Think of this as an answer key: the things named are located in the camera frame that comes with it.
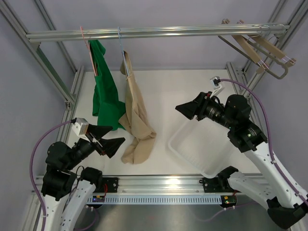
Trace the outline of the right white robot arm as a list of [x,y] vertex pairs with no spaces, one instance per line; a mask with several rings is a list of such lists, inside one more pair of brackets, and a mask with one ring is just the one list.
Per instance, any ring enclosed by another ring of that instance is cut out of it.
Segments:
[[[247,99],[230,95],[225,103],[210,92],[175,108],[196,123],[184,124],[174,135],[170,148],[223,191],[239,191],[266,209],[271,220],[288,229],[308,212],[308,193],[288,173],[270,149],[270,141],[250,120]],[[228,159],[243,153],[259,170],[268,187],[250,180]]]

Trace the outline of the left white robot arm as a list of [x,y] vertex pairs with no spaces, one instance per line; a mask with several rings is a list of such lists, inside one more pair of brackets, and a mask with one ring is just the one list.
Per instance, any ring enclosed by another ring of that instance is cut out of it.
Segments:
[[102,171],[86,167],[80,174],[72,170],[93,152],[112,158],[125,138],[104,139],[112,131],[111,126],[89,124],[83,118],[72,122],[72,130],[78,141],[72,147],[61,141],[48,148],[47,172],[41,188],[43,205],[42,227],[46,231],[72,231],[76,221],[94,193],[102,193],[100,202],[108,192],[108,178]]

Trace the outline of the blue wire hanger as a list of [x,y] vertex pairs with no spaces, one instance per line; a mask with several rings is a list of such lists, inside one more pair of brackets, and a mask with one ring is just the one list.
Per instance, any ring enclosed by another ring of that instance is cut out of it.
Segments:
[[126,75],[126,78],[128,78],[129,77],[129,68],[128,68],[128,64],[127,64],[127,61],[126,61],[126,55],[125,55],[122,40],[121,40],[122,36],[121,36],[120,27],[117,28],[117,33],[118,33],[118,39],[119,39],[121,53],[122,53],[122,56],[123,56],[123,62],[124,62],[124,67],[125,67],[125,75]]

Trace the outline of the beige t shirt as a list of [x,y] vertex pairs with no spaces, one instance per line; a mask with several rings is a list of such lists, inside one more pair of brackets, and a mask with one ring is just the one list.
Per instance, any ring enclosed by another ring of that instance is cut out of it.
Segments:
[[124,52],[124,58],[120,72],[125,75],[127,82],[125,95],[126,112],[119,119],[119,123],[134,139],[124,151],[121,161],[124,164],[137,165],[149,158],[154,147],[156,132],[149,123],[143,97],[126,51]]

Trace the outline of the green t shirt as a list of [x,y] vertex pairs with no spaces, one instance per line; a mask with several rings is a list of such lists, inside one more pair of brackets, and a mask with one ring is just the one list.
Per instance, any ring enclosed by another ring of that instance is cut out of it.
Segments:
[[124,128],[119,120],[126,112],[125,103],[119,100],[117,87],[105,61],[105,47],[98,40],[89,41],[92,60],[96,66],[92,115],[98,126]]

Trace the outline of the pink wire hanger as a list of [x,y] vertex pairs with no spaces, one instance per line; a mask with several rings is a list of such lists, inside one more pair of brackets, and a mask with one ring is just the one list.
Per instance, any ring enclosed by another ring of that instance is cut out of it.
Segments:
[[90,49],[90,44],[89,42],[85,39],[85,36],[84,36],[84,33],[83,33],[83,27],[80,26],[80,32],[81,32],[81,35],[82,35],[82,38],[83,38],[83,41],[89,51],[89,56],[90,56],[90,61],[91,61],[91,65],[92,65],[92,69],[93,69],[93,72],[94,72],[94,75],[97,76],[97,69],[96,69],[96,66],[95,66],[95,63],[93,61],[93,57],[92,57],[92,53],[91,53],[91,49]]

